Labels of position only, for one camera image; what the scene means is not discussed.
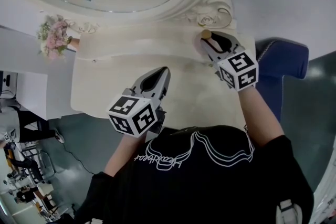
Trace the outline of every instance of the gray floor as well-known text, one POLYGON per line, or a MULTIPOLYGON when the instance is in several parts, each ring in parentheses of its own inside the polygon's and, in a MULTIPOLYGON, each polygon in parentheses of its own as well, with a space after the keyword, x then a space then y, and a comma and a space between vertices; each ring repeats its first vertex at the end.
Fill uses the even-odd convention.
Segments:
MULTIPOLYGON (((282 125, 292 140, 293 150, 313 190, 316 189, 329 161, 336 121, 336 52, 313 60, 306 80, 285 78, 282 125)), ((104 169, 121 135, 108 120, 85 114, 50 121, 66 139, 67 150, 81 159, 93 173, 104 169)), ((51 180, 59 202, 83 202, 91 174, 54 139, 42 141, 51 155, 57 174, 51 180)))

